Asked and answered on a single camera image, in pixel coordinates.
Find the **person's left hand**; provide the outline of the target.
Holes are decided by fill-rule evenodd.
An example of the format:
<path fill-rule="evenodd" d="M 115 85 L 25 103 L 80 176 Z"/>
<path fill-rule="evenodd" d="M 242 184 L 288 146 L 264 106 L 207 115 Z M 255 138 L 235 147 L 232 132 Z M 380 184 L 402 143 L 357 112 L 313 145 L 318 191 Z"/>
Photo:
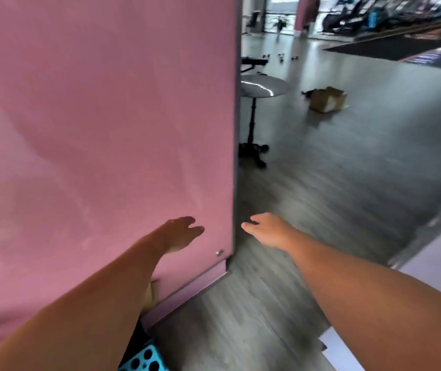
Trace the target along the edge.
<path fill-rule="evenodd" d="M 193 241 L 178 241 L 178 218 L 168 220 L 157 229 L 153 230 L 146 236 L 147 242 L 161 256 L 182 250 L 190 245 Z"/>

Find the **person's right hand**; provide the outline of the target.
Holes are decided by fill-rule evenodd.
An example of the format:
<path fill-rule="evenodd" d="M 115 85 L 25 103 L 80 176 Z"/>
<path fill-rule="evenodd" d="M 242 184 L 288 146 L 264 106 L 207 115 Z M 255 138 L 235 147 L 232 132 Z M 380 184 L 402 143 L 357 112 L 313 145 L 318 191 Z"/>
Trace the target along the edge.
<path fill-rule="evenodd" d="M 263 237 L 255 237 L 255 239 L 264 246 L 287 251 L 297 234 L 297 229 L 279 216 L 269 213 L 266 234 Z"/>

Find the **person's right forearm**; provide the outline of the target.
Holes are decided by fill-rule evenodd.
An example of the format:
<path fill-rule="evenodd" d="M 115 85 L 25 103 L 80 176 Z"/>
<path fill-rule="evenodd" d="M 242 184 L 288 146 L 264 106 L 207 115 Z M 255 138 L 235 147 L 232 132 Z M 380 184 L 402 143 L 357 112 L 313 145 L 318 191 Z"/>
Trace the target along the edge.
<path fill-rule="evenodd" d="M 441 292 L 300 231 L 287 252 L 366 371 L 441 371 Z"/>

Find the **person's left forearm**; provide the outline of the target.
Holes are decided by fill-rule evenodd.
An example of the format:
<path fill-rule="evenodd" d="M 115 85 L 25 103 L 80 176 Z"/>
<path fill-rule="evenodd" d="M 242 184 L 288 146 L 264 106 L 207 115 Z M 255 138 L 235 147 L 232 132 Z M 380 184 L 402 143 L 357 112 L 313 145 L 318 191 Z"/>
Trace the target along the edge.
<path fill-rule="evenodd" d="M 170 245 L 141 238 L 0 343 L 0 371 L 117 371 Z"/>

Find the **pink partition panel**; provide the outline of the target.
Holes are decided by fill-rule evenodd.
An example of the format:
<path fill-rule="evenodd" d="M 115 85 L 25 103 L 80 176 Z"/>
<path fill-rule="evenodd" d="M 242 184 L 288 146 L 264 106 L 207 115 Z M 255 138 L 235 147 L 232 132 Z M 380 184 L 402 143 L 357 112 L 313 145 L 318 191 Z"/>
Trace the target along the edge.
<path fill-rule="evenodd" d="M 0 342 L 171 218 L 150 328 L 233 253 L 241 0 L 0 0 Z"/>

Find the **blue perforated plastic crate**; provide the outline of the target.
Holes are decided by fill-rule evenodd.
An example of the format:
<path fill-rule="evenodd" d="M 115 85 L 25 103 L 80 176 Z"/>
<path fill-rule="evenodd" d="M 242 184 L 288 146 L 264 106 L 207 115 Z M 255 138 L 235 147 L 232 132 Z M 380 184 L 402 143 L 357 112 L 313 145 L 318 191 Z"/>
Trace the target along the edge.
<path fill-rule="evenodd" d="M 139 351 L 125 359 L 117 371 L 170 371 L 154 340 L 146 342 Z"/>

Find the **open cardboard box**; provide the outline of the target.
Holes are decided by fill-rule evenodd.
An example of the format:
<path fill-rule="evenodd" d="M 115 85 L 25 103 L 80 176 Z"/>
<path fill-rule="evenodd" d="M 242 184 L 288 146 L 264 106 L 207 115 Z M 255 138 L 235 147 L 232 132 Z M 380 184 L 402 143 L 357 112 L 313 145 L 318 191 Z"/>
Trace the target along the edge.
<path fill-rule="evenodd" d="M 309 109 L 321 114 L 338 112 L 347 107 L 348 93 L 335 87 L 314 89 L 310 94 Z"/>

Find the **black bench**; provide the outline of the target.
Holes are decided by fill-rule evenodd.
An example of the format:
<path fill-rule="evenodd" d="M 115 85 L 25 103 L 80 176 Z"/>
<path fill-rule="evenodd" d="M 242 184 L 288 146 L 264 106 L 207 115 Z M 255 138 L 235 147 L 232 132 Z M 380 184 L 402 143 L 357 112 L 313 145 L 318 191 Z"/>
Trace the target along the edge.
<path fill-rule="evenodd" d="M 262 58 L 253 58 L 244 56 L 241 57 L 241 70 L 240 73 L 247 73 L 249 71 L 254 70 L 257 66 L 265 67 L 268 63 L 267 56 L 263 56 Z"/>

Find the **white table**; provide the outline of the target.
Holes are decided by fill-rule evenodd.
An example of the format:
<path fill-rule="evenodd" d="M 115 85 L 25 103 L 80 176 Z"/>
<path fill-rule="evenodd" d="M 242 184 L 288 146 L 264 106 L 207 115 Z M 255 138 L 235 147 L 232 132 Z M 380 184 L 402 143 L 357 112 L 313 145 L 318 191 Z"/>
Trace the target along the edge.
<path fill-rule="evenodd" d="M 356 267 L 358 287 L 365 288 L 365 293 L 351 289 L 359 306 L 357 335 L 364 339 L 352 339 L 351 319 L 320 337 L 334 371 L 365 371 L 357 358 L 378 369 L 372 356 L 392 370 L 425 366 L 429 360 L 441 370 L 441 232 L 431 240 L 416 239 L 391 269 L 339 253 L 332 261 L 351 262 L 343 271 Z"/>

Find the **black floor mat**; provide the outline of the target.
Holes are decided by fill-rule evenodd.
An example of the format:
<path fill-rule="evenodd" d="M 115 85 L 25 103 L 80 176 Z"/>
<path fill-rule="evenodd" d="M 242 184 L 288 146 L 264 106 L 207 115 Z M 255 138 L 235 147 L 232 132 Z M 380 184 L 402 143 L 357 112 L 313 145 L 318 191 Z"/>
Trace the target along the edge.
<path fill-rule="evenodd" d="M 441 32 L 429 31 L 348 43 L 327 48 L 324 51 L 388 61 L 401 61 L 437 48 L 441 48 Z"/>

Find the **row of black exercise machines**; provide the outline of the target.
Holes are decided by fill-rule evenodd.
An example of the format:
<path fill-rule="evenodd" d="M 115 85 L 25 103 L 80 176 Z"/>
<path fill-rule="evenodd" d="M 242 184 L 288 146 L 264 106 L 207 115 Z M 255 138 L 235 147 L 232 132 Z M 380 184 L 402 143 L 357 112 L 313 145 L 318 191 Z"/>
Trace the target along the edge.
<path fill-rule="evenodd" d="M 321 0 L 316 31 L 339 36 L 441 20 L 441 0 Z"/>

